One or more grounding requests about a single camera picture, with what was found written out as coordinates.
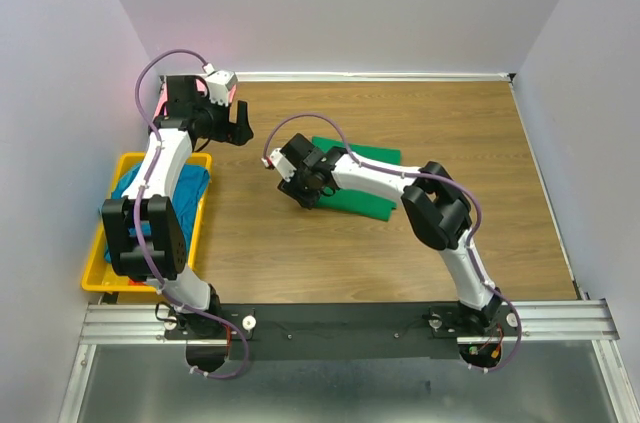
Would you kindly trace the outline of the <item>folded pink t-shirt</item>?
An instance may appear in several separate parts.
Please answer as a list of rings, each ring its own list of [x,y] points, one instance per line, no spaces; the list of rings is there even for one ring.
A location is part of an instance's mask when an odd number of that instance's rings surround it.
[[[196,90],[199,94],[203,96],[209,95],[208,86],[200,80],[196,80]],[[160,91],[159,91],[159,98],[158,98],[156,110],[154,113],[155,116],[164,115],[166,113],[165,104],[167,100],[168,100],[168,97],[167,97],[166,81],[162,79]]]

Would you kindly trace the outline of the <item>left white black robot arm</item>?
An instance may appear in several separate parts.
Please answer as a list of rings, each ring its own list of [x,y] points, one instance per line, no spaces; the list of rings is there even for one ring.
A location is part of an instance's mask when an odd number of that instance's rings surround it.
[[[220,301],[188,265],[190,245],[173,197],[199,140],[242,146],[252,139],[248,105],[233,101],[236,87],[235,73],[226,70],[165,77],[139,169],[101,209],[114,273],[168,293],[177,301],[169,324],[201,338],[222,332]]]

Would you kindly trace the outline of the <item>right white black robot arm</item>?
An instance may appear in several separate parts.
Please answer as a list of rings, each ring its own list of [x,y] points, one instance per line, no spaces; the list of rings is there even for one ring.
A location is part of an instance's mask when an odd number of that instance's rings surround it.
[[[403,167],[334,146],[323,151],[298,133],[265,159],[281,176],[278,189],[312,209],[322,196],[354,190],[401,205],[416,238],[437,251],[454,282],[454,325],[481,335],[496,323],[501,299],[473,240],[471,203],[444,167]]]

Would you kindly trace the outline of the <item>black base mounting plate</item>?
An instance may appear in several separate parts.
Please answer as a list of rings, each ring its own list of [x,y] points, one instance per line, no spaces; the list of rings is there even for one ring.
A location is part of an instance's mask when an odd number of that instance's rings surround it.
[[[501,331],[515,337],[510,310],[490,305],[488,316],[457,302],[224,304],[220,316],[240,327],[255,361],[428,357],[456,359],[465,345]]]

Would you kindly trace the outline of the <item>crumpled blue t-shirt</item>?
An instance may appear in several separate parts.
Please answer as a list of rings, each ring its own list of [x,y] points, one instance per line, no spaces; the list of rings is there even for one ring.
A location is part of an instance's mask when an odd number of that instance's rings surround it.
[[[123,173],[118,179],[115,188],[111,192],[111,198],[121,198],[124,190],[135,179],[141,163],[138,162]],[[176,212],[177,219],[182,229],[185,244],[189,255],[194,225],[197,215],[197,207],[200,199],[205,194],[210,175],[205,167],[199,165],[185,164],[177,181],[172,204]]]

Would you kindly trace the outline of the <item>aluminium frame rail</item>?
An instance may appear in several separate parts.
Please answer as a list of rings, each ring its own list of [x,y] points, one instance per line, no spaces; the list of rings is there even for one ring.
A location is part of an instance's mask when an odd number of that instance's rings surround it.
[[[635,422],[639,403],[603,300],[521,301],[456,359],[250,360],[230,381],[192,375],[223,339],[175,332],[165,308],[86,310],[64,422]]]

